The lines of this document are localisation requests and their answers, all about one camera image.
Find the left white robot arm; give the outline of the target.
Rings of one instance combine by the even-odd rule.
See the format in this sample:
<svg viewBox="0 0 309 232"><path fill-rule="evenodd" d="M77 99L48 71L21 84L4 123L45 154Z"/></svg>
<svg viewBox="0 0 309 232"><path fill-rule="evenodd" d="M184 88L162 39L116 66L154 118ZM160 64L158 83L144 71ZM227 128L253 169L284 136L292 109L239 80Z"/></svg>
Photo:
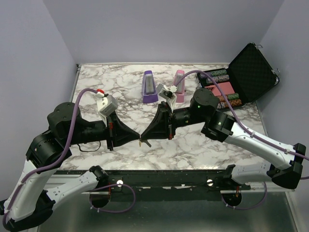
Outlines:
<svg viewBox="0 0 309 232"><path fill-rule="evenodd" d="M66 184L45 189L50 177L71 156L71 145L106 141L108 149L113 150L140 137L120 121L115 111L107 121L89 122L82 118L78 104L72 102L58 105L47 119L49 129L33 139L13 193L0 203L3 226L8 231L37 227L68 198L110 188L108 174L97 165Z"/></svg>

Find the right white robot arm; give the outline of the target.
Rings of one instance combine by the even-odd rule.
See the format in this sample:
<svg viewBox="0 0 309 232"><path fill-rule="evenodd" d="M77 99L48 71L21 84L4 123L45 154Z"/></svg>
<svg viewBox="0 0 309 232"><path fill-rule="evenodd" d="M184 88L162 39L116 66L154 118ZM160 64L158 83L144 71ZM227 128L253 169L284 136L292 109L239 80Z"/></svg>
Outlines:
<svg viewBox="0 0 309 232"><path fill-rule="evenodd" d="M173 109L171 99L175 94L161 90L166 100L158 105L154 119L142 133L140 140L171 140L176 129L203 123L201 133L207 138L241 147L261 158L259 164L227 167L222 184L234 189L247 182L268 182L295 189L302 176L302 161L306 148L302 144L287 145L264 136L237 121L235 116L217 110L219 99L206 89L194 92L189 107Z"/></svg>

